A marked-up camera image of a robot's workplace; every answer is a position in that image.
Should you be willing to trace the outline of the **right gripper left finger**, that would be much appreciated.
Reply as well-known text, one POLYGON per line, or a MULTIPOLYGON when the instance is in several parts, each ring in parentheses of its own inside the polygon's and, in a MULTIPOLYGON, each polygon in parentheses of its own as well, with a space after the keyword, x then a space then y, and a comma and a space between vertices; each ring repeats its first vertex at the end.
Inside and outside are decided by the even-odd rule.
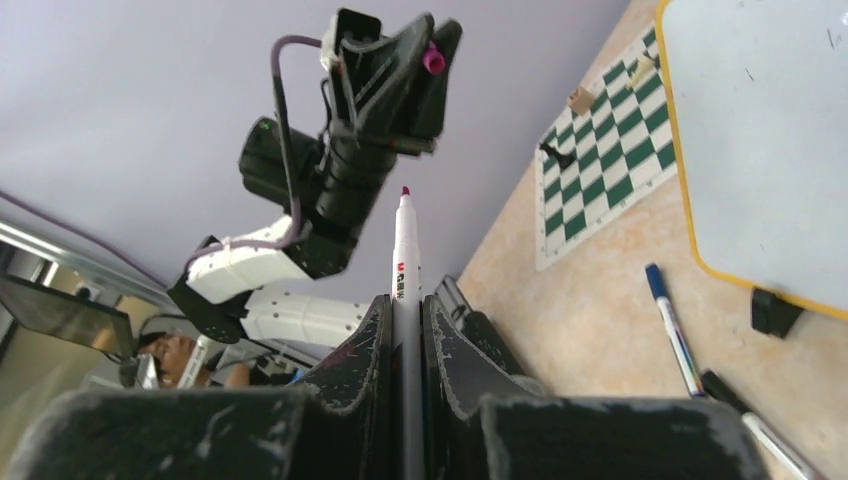
POLYGON ((19 442, 10 479, 388 479, 391 302, 296 382, 80 390, 19 442))

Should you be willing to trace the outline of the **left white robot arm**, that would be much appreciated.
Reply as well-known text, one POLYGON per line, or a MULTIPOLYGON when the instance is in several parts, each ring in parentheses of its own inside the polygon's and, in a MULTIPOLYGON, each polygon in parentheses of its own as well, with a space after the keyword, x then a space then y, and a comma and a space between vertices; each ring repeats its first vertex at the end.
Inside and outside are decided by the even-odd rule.
POLYGON ((297 295, 285 283, 344 272, 397 160, 435 151, 462 35, 458 21, 429 13, 386 35, 378 18, 342 8, 323 38, 274 43, 274 114, 253 124, 238 168, 250 193, 283 212, 254 232, 206 238, 168 288, 202 335, 334 347, 358 328, 367 304, 297 295), (289 121, 281 54, 292 44, 321 51, 325 124, 316 136, 289 121))

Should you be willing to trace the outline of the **magenta marker body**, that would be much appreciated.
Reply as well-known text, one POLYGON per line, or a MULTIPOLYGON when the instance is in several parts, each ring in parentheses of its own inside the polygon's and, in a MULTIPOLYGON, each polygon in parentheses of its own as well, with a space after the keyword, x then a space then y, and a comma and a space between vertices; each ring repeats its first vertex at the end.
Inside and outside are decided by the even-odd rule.
POLYGON ((402 479, 423 479, 424 414, 421 355, 421 265, 416 210, 402 188, 395 214, 393 249, 393 347, 398 371, 399 469, 402 479))

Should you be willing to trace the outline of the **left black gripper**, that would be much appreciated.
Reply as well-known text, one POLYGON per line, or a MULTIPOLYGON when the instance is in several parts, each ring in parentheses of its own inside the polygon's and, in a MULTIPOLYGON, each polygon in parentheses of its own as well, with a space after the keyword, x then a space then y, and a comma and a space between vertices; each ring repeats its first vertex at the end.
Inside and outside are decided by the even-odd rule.
POLYGON ((336 12, 334 87, 342 126, 334 136, 419 156, 431 154, 444 128, 450 68, 463 29, 449 19, 435 29, 422 13, 393 35, 380 19, 348 8, 336 12), (433 42, 445 57, 437 75, 427 64, 433 42))

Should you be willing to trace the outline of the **magenta marker cap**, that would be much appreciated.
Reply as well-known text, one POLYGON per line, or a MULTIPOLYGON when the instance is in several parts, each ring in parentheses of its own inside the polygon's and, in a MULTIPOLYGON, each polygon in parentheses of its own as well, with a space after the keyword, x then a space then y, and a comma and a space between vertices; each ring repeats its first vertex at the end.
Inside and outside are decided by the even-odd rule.
POLYGON ((446 60, 439 47, 430 42, 422 56, 422 65, 430 75, 441 74, 446 67, 446 60))

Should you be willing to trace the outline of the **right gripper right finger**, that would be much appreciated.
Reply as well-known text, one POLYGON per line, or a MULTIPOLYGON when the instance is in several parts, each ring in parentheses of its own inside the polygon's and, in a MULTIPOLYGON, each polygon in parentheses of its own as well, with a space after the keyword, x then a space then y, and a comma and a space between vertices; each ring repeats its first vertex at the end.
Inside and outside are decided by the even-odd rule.
POLYGON ((754 440, 710 400, 555 397, 508 375, 422 305, 433 479, 765 479, 754 440))

